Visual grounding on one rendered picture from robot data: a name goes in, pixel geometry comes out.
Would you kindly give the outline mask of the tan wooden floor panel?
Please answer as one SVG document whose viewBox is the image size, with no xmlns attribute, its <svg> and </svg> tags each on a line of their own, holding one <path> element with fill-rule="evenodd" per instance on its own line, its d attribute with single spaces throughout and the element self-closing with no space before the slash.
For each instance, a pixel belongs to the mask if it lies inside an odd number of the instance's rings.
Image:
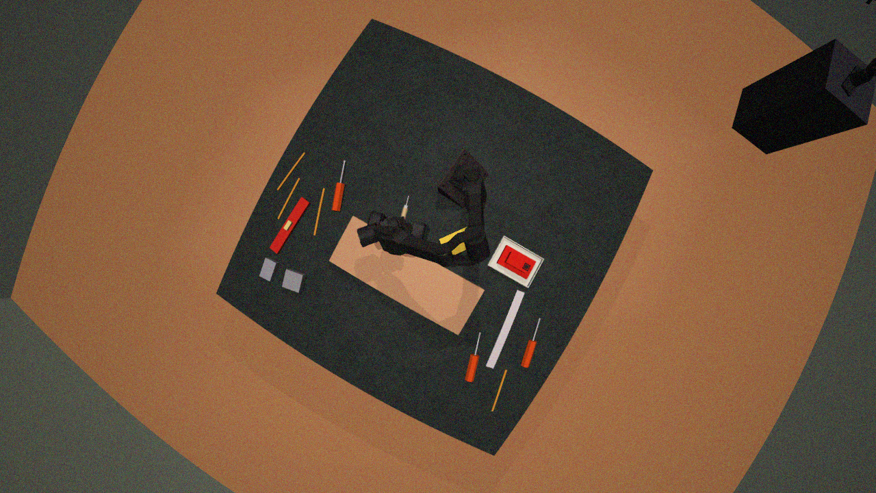
<svg viewBox="0 0 876 493">
<path fill-rule="evenodd" d="M 368 223 L 352 216 L 329 261 L 458 335 L 484 288 L 435 262 L 406 253 L 390 255 L 379 241 L 362 247 L 357 233 L 362 227 Z"/>
</svg>

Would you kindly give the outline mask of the white flat bar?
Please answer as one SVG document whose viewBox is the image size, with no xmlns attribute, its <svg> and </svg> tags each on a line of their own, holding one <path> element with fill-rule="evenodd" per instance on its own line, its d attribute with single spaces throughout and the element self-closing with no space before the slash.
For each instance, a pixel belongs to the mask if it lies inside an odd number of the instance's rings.
<svg viewBox="0 0 876 493">
<path fill-rule="evenodd" d="M 497 361 L 498 357 L 500 356 L 502 347 L 504 346 L 504 343 L 506 343 L 506 338 L 508 336 L 510 328 L 512 327 L 513 321 L 517 314 L 517 309 L 519 309 L 523 297 L 524 293 L 517 290 L 512 302 L 512 306 L 510 306 L 510 309 L 508 311 L 506 321 L 504 321 L 500 336 L 498 336 L 498 340 L 495 341 L 494 349 L 493 351 L 491 351 L 488 362 L 486 362 L 486 367 L 493 368 L 495 365 L 495 361 Z"/>
</svg>

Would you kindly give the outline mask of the orange-handled awl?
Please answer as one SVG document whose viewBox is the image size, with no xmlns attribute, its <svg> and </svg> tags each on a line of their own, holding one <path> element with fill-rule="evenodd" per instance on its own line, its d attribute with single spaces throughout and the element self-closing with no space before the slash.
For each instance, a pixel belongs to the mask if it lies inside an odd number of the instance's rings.
<svg viewBox="0 0 876 493">
<path fill-rule="evenodd" d="M 479 343 L 479 339 L 480 339 L 480 333 L 478 334 L 478 343 Z M 470 359 L 469 359 L 468 370 L 467 370 L 467 374 L 465 377 L 465 380 L 468 381 L 469 383 L 473 383 L 474 377 L 476 374 L 476 368 L 478 367 L 479 355 L 476 354 L 477 352 L 478 352 L 478 344 L 476 344 L 475 355 L 470 355 Z"/>
<path fill-rule="evenodd" d="M 537 328 L 538 328 L 538 325 L 539 325 L 539 321 L 537 323 Z M 535 332 L 534 332 L 534 338 L 535 338 L 535 335 L 537 333 L 537 328 L 535 329 Z M 523 360 L 521 363 L 522 367 L 524 367 L 524 368 L 529 367 L 530 362 L 532 361 L 532 356 L 534 355 L 534 349 L 536 347 L 536 344 L 537 344 L 537 341 L 535 341 L 534 339 L 528 341 L 528 348 L 525 350 Z"/>
<path fill-rule="evenodd" d="M 344 164 L 342 164 L 342 171 L 344 171 L 346 160 L 344 160 Z M 340 212 L 341 203 L 342 203 L 342 190 L 344 190 L 344 184 L 342 184 L 342 176 L 340 178 L 340 182 L 337 182 L 337 187 L 335 188 L 335 194 L 333 197 L 333 205 L 332 210 L 337 210 Z"/>
</svg>

